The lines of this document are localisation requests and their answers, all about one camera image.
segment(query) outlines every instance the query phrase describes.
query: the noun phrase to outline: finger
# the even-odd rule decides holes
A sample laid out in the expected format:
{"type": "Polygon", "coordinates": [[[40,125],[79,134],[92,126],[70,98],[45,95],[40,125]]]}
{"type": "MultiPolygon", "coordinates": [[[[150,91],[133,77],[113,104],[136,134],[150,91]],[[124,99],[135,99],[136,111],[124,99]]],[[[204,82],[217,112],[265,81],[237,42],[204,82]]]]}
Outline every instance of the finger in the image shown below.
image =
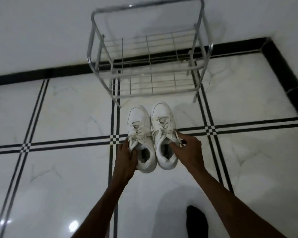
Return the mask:
{"type": "Polygon", "coordinates": [[[173,152],[175,154],[177,154],[178,152],[180,152],[180,150],[182,149],[179,146],[177,146],[177,144],[175,142],[170,143],[170,147],[171,147],[171,149],[173,150],[173,152]]]}
{"type": "Polygon", "coordinates": [[[131,161],[130,161],[130,163],[131,163],[131,165],[132,165],[132,167],[133,167],[134,169],[136,169],[136,166],[137,166],[137,164],[138,164],[137,156],[138,156],[138,151],[134,149],[134,150],[131,152],[131,161]]]}
{"type": "Polygon", "coordinates": [[[123,149],[128,149],[129,143],[128,143],[128,138],[125,139],[125,142],[123,143],[123,149]]]}
{"type": "Polygon", "coordinates": [[[178,130],[177,130],[177,134],[178,134],[178,136],[179,136],[180,139],[183,139],[185,141],[188,141],[188,139],[191,138],[191,136],[184,135],[184,134],[180,133],[178,130]]]}

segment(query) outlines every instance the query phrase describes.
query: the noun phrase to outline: shoe rack shelf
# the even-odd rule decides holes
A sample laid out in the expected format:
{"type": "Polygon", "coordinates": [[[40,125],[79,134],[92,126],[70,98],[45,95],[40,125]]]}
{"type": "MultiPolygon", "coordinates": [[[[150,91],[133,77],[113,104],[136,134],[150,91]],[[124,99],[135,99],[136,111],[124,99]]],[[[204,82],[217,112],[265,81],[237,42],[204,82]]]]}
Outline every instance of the shoe rack shelf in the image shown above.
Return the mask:
{"type": "Polygon", "coordinates": [[[183,92],[195,92],[193,98],[195,102],[213,50],[212,35],[204,15],[204,1],[199,0],[201,3],[199,17],[191,29],[129,39],[106,40],[96,25],[95,16],[184,1],[192,0],[141,2],[133,5],[98,8],[92,12],[92,29],[87,51],[88,64],[119,107],[117,102],[119,98],[183,92]],[[207,35],[208,52],[204,48],[200,35],[201,22],[207,35]],[[95,33],[99,39],[99,46],[96,60],[92,60],[91,52],[95,33]],[[197,41],[201,50],[198,53],[201,57],[199,59],[203,60],[199,62],[199,65],[194,59],[194,55],[197,54],[195,52],[197,41]],[[190,75],[191,72],[194,73],[195,80],[190,75]],[[120,79],[118,95],[112,94],[112,84],[115,79],[120,79]]]}

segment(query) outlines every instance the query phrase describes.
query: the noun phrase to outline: white shoelace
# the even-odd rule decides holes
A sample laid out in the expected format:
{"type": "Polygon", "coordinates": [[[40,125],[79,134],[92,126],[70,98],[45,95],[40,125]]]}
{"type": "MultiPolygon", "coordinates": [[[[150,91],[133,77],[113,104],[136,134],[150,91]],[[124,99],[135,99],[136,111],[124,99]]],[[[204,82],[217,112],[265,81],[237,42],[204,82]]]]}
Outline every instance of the white shoelace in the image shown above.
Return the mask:
{"type": "Polygon", "coordinates": [[[170,125],[170,118],[168,116],[158,117],[158,118],[156,118],[155,121],[159,122],[157,124],[157,125],[159,125],[159,129],[152,132],[152,137],[154,140],[155,140],[155,136],[157,134],[166,135],[166,136],[168,136],[168,138],[170,138],[170,137],[173,137],[173,133],[175,133],[176,139],[178,140],[179,143],[181,143],[181,140],[180,140],[177,132],[175,132],[174,128],[172,128],[170,125]]]}
{"type": "Polygon", "coordinates": [[[130,134],[128,135],[128,141],[131,144],[133,141],[143,139],[145,136],[144,124],[140,121],[135,121],[131,125],[130,134]]]}

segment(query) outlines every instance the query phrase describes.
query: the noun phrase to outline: metal tube frame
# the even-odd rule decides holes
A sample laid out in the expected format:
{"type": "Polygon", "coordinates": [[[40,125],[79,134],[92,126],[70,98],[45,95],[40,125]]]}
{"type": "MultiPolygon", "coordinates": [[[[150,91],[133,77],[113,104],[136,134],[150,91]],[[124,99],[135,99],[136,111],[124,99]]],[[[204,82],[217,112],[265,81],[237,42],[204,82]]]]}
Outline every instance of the metal tube frame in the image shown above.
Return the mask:
{"type": "Polygon", "coordinates": [[[204,0],[200,0],[201,8],[200,8],[200,12],[199,12],[198,22],[195,24],[195,36],[194,36],[193,45],[192,45],[192,49],[191,49],[191,53],[190,53],[189,67],[187,67],[187,68],[174,68],[172,70],[154,71],[154,72],[141,72],[141,73],[136,73],[136,74],[115,73],[115,71],[114,71],[114,62],[111,59],[111,57],[109,55],[109,52],[108,52],[108,50],[105,46],[104,35],[100,34],[100,31],[99,31],[99,29],[96,25],[95,15],[96,14],[103,14],[103,13],[111,13],[111,12],[116,12],[116,11],[123,11],[123,10],[131,10],[131,9],[142,8],[142,7],[152,7],[152,6],[157,6],[157,5],[172,4],[172,3],[183,2],[183,1],[192,1],[192,0],[158,0],[158,1],[150,1],[150,2],[140,2],[140,3],[133,4],[133,5],[129,4],[129,5],[122,5],[122,6],[98,8],[98,9],[95,9],[92,12],[92,14],[91,14],[92,29],[91,29],[91,34],[90,34],[88,49],[87,49],[88,64],[91,67],[93,73],[98,77],[101,84],[104,86],[104,88],[108,92],[108,94],[111,96],[112,100],[115,102],[115,104],[119,108],[120,108],[120,105],[117,102],[118,98],[137,97],[137,96],[152,96],[152,95],[182,93],[182,92],[191,92],[191,91],[195,91],[195,96],[194,96],[194,99],[193,99],[193,102],[195,102],[197,94],[198,94],[199,89],[200,89],[201,84],[202,84],[202,79],[203,79],[203,76],[205,74],[208,61],[211,57],[212,50],[213,50],[213,41],[212,41],[210,28],[209,28],[208,22],[205,18],[205,15],[204,15],[204,0]],[[204,26],[205,26],[205,29],[206,29],[206,32],[207,32],[207,37],[208,37],[208,42],[209,42],[209,50],[208,50],[207,55],[206,55],[206,52],[205,52],[205,49],[204,49],[204,46],[203,46],[202,39],[201,39],[200,34],[199,34],[199,29],[200,29],[202,19],[203,19],[203,23],[204,23],[204,26]],[[92,47],[93,47],[93,43],[94,43],[95,33],[97,34],[97,36],[99,38],[99,48],[98,48],[96,63],[94,65],[92,63],[92,60],[91,60],[91,51],[92,51],[92,47]],[[200,66],[195,65],[194,60],[193,60],[193,54],[194,54],[197,39],[199,40],[202,56],[203,56],[203,59],[204,59],[204,63],[200,66]],[[109,60],[109,63],[111,65],[112,75],[107,76],[107,77],[106,76],[101,76],[99,74],[99,71],[98,71],[98,65],[99,65],[102,49],[104,49],[104,52],[106,53],[107,59],[109,60]],[[103,78],[110,78],[111,80],[114,80],[115,78],[123,78],[125,76],[132,77],[132,76],[137,76],[139,74],[151,75],[151,74],[155,74],[155,73],[170,73],[170,72],[177,72],[177,71],[187,71],[187,72],[193,71],[194,74],[196,75],[196,77],[198,77],[197,72],[201,68],[203,68],[203,70],[202,70],[201,78],[199,80],[199,83],[198,83],[197,87],[191,88],[191,89],[183,89],[183,90],[179,90],[179,91],[167,91],[167,92],[161,92],[161,93],[145,93],[145,94],[135,94],[135,95],[130,94],[130,95],[113,96],[112,93],[111,93],[111,89],[108,88],[108,86],[105,84],[105,82],[103,80],[103,78]]]}

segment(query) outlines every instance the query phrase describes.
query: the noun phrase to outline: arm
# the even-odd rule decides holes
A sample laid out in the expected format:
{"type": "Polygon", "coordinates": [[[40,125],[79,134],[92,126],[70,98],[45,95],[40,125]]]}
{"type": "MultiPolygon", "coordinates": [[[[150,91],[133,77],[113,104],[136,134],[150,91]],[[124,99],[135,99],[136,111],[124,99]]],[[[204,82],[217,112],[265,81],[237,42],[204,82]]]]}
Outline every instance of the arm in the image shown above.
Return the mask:
{"type": "Polygon", "coordinates": [[[285,238],[207,172],[204,167],[201,142],[196,137],[179,132],[178,135],[186,141],[187,145],[178,147],[175,143],[171,143],[171,148],[203,189],[231,238],[285,238]]]}
{"type": "Polygon", "coordinates": [[[72,238],[105,237],[109,222],[119,197],[133,176],[137,164],[137,151],[129,153],[128,140],[118,146],[111,184],[92,208],[72,238]]]}

